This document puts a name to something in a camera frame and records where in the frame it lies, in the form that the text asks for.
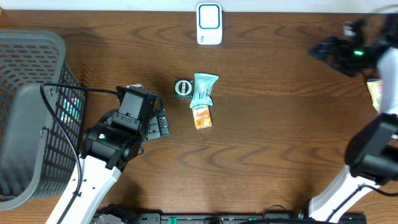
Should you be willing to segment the yellow snack bag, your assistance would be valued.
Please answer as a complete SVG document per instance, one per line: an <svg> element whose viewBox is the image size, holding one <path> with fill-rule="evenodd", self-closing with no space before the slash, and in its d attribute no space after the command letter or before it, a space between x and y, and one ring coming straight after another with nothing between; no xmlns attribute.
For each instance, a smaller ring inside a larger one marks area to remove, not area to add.
<svg viewBox="0 0 398 224"><path fill-rule="evenodd" d="M382 80L371 79L366 82L374 109L380 113L382 98Z"/></svg>

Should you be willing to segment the green Zam-Buk box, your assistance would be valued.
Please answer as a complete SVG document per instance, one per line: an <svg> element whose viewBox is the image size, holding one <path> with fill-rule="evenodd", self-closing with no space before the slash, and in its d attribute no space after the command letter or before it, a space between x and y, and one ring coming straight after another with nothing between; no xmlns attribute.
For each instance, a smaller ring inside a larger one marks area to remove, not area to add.
<svg viewBox="0 0 398 224"><path fill-rule="evenodd" d="M174 98L192 99L194 92L194 80L175 80Z"/></svg>

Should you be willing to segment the orange tissue pack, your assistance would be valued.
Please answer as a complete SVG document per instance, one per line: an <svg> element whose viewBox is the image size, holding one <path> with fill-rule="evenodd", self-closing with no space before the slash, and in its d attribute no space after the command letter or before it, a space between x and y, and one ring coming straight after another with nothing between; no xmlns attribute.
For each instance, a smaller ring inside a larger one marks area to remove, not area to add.
<svg viewBox="0 0 398 224"><path fill-rule="evenodd" d="M196 129L212 127L212 120L208 105L200 105L192 108L193 120Z"/></svg>

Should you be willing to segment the teal wet wipes pack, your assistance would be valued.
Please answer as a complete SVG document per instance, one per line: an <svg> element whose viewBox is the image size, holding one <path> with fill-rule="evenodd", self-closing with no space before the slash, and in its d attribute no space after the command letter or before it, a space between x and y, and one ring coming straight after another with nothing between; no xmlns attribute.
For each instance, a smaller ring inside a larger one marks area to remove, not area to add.
<svg viewBox="0 0 398 224"><path fill-rule="evenodd" d="M218 79L219 77L217 75L211 75L207 73L195 74L195 89L190 102L190 108L201 105L213 106L211 92Z"/></svg>

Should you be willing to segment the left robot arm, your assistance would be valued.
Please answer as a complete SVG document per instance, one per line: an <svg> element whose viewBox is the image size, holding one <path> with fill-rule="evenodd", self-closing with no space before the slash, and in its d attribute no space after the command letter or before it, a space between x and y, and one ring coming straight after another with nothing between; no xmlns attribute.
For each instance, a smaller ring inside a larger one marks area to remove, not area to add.
<svg viewBox="0 0 398 224"><path fill-rule="evenodd" d="M144 152L142 144L169 135L162 98L142 87L117 87L120 107L109 110L83 136L74 152L76 166L48 223L90 223L127 163Z"/></svg>

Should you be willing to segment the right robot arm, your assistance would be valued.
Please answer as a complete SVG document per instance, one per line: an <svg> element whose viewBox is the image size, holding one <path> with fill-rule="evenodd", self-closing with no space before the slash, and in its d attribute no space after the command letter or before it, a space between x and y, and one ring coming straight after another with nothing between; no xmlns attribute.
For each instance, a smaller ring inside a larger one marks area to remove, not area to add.
<svg viewBox="0 0 398 224"><path fill-rule="evenodd" d="M349 77L373 68L382 80L378 116L353 136L340 173L319 195L310 199L299 220L338 223L340 218L371 191L397 180L397 148L389 144L397 136L397 14L388 14L377 41L365 44L363 17L347 23L342 38L329 36L309 54Z"/></svg>

